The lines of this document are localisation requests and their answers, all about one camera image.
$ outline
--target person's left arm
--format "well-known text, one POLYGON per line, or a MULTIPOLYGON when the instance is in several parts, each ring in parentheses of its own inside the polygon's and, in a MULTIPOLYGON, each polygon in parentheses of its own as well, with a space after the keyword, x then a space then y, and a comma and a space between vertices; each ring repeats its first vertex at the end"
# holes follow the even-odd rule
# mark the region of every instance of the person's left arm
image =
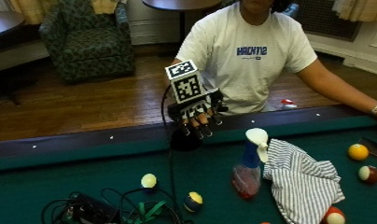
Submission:
POLYGON ((318 59, 296 74, 307 86, 332 101, 365 113, 371 113, 371 110, 377 106, 377 100, 355 89, 345 80, 327 69, 318 59))

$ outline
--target curtain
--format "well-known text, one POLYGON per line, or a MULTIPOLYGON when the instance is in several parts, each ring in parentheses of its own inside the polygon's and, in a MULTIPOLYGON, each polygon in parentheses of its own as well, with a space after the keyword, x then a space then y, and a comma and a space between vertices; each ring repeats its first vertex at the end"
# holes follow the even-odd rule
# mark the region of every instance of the curtain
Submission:
MULTIPOLYGON (((26 24, 40 24, 48 14, 49 8, 57 4, 57 0, 9 0, 16 12, 26 17, 26 24)), ((97 14, 114 13, 119 0, 92 0, 97 14)))
POLYGON ((92 0, 94 12, 97 14, 113 14, 119 0, 92 0))
POLYGON ((0 0, 0 11, 10 11, 9 0, 0 0))
POLYGON ((335 0, 332 10, 343 20, 377 21, 377 0, 335 0))
POLYGON ((57 0, 9 0, 13 10, 25 15, 26 24, 40 24, 57 0))

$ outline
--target billiard ball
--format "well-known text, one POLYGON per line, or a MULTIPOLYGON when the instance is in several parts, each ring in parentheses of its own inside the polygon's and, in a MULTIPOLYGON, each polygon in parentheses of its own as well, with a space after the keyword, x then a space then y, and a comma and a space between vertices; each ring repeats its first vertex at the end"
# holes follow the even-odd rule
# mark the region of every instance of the billiard ball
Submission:
POLYGON ((339 208, 331 206, 322 220, 322 224, 345 224, 345 215, 339 208))
POLYGON ((367 184, 377 183, 377 168, 373 166, 363 166, 359 170, 359 177, 367 184))
POLYGON ((158 184, 157 177, 153 174, 146 174, 141 178, 141 187, 149 189, 149 192, 153 191, 158 184))
POLYGON ((361 144, 353 144, 348 150, 349 157, 356 161, 363 161, 368 157, 368 149, 361 144))
POLYGON ((185 199, 185 208, 189 212, 198 212, 202 207, 202 197, 201 195, 191 191, 185 199))

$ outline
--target blue billiard ball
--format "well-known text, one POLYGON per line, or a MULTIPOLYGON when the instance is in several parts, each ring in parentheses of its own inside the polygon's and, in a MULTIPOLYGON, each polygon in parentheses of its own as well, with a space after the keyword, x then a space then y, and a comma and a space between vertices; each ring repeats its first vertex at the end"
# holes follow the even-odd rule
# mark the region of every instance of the blue billiard ball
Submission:
POLYGON ((190 192, 185 199, 185 208, 189 212, 198 212, 202 207, 202 197, 197 192, 190 192))

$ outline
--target white bottle cap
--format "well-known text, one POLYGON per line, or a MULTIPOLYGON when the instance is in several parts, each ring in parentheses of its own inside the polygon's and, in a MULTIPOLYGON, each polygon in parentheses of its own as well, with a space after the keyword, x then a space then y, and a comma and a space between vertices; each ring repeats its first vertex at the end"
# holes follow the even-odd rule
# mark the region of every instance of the white bottle cap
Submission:
POLYGON ((268 161, 267 155, 267 141, 268 135, 263 129, 252 128, 246 132, 248 140, 258 145, 258 155, 259 159, 266 163, 268 161))

